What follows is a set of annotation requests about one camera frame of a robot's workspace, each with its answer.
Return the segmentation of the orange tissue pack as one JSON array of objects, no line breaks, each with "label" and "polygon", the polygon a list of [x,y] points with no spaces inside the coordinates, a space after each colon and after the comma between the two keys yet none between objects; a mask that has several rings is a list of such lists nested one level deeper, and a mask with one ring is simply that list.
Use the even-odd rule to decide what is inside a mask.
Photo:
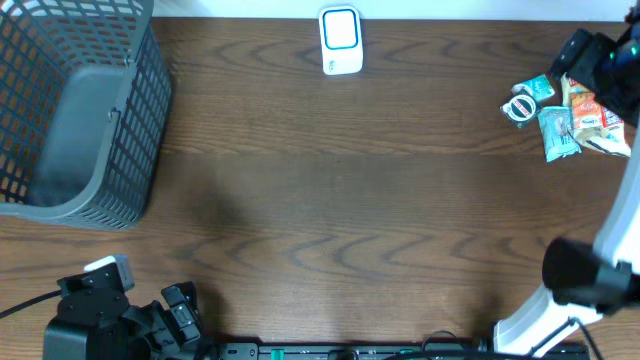
[{"label": "orange tissue pack", "polygon": [[575,130],[601,127],[603,121],[602,106],[595,101],[591,92],[570,95],[570,103]]}]

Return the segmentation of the green tissue pack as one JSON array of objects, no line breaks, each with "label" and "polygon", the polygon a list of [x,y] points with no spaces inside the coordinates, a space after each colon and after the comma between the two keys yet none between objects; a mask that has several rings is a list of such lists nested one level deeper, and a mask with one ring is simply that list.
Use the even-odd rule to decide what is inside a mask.
[{"label": "green tissue pack", "polygon": [[546,102],[555,96],[556,92],[545,74],[515,84],[511,88],[513,95],[526,92],[538,103]]}]

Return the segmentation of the teal wipes pack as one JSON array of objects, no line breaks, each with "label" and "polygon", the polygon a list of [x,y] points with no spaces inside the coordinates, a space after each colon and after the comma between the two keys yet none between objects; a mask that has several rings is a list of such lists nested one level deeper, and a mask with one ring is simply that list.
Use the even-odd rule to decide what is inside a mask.
[{"label": "teal wipes pack", "polygon": [[570,134],[572,115],[568,107],[544,107],[538,114],[538,122],[547,162],[581,152],[580,145]]}]

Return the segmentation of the cream wet wipes pack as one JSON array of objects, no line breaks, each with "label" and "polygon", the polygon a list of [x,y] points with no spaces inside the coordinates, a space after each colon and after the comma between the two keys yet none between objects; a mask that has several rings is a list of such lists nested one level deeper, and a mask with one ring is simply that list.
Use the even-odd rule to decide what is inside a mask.
[{"label": "cream wet wipes pack", "polygon": [[[566,74],[564,74],[561,78],[561,86],[563,105],[568,107],[570,110],[571,94],[591,92],[584,85],[569,78]],[[572,135],[574,140],[582,147],[604,154],[630,157],[631,148],[625,140],[623,120],[604,106],[602,106],[602,110],[603,121],[601,127],[575,130],[573,128],[572,118],[572,123],[570,125],[570,134]]]}]

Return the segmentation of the dark green round-logo box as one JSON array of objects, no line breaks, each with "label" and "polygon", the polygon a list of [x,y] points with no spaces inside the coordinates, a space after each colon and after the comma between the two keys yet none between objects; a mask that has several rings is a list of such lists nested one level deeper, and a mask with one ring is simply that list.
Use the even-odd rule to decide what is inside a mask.
[{"label": "dark green round-logo box", "polygon": [[529,94],[514,95],[500,107],[500,111],[517,128],[527,126],[541,111],[539,103]]}]

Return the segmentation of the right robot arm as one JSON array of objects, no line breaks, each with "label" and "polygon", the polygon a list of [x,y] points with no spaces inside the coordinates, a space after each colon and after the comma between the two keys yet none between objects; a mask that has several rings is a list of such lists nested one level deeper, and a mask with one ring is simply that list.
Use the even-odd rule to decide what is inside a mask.
[{"label": "right robot arm", "polygon": [[[626,124],[639,125],[639,9],[617,40],[577,30],[550,73],[593,91]],[[480,359],[540,359],[576,330],[639,304],[639,151],[634,149],[614,205],[591,245],[562,237],[547,247],[542,285],[498,321]]]}]

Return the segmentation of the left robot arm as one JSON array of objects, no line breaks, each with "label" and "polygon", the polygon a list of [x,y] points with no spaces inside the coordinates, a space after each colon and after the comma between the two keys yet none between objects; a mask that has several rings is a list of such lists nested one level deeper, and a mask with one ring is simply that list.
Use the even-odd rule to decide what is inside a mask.
[{"label": "left robot arm", "polygon": [[44,333],[45,359],[216,359],[204,334],[195,285],[161,291],[165,302],[130,303],[134,278],[125,255],[90,263],[79,275],[57,281],[61,300]]}]

